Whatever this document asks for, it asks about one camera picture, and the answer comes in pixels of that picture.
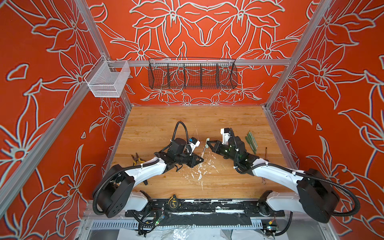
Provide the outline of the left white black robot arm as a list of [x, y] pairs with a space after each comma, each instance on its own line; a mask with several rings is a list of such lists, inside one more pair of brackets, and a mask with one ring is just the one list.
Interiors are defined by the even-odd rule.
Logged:
[[196, 138], [187, 141], [176, 138], [164, 150], [154, 153], [149, 161], [126, 168], [112, 166], [94, 190], [94, 213], [112, 218], [121, 211], [141, 212], [149, 204], [150, 197], [144, 192], [134, 192], [133, 189], [177, 166], [193, 168], [202, 163], [204, 159], [194, 153], [199, 145], [200, 141]]

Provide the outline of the grey green pen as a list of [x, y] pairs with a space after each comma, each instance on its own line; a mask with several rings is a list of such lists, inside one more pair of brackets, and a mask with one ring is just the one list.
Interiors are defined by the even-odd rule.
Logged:
[[201, 154], [201, 158], [204, 158], [205, 151], [206, 151], [206, 148], [204, 147], [202, 154]]

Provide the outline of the light green pen cap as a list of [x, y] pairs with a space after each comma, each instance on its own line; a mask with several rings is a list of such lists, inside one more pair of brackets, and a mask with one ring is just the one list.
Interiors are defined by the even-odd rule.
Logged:
[[210, 141], [210, 138], [207, 138], [207, 139], [206, 139], [206, 143], [205, 143], [205, 148], [206, 148], [206, 149], [209, 148], [208, 141]]

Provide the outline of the dark green pen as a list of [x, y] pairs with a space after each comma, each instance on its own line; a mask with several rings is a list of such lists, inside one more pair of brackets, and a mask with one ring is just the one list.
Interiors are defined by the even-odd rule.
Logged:
[[249, 144], [249, 146], [250, 146], [250, 148], [252, 150], [252, 153], [254, 153], [254, 147], [253, 147], [253, 144], [252, 144], [250, 138], [248, 136], [246, 136], [245, 138], [246, 138], [246, 141], [247, 141], [247, 143]]

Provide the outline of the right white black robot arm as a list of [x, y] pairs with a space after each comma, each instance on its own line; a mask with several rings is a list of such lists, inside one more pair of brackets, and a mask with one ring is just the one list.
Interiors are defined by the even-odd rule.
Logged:
[[340, 197], [328, 180], [317, 170], [293, 170], [273, 164], [245, 149], [239, 137], [230, 137], [225, 143], [207, 141], [206, 146], [215, 154], [234, 162], [240, 174], [256, 176], [280, 184], [291, 191], [267, 191], [261, 197], [262, 211], [291, 211], [305, 213], [320, 223], [328, 223]]

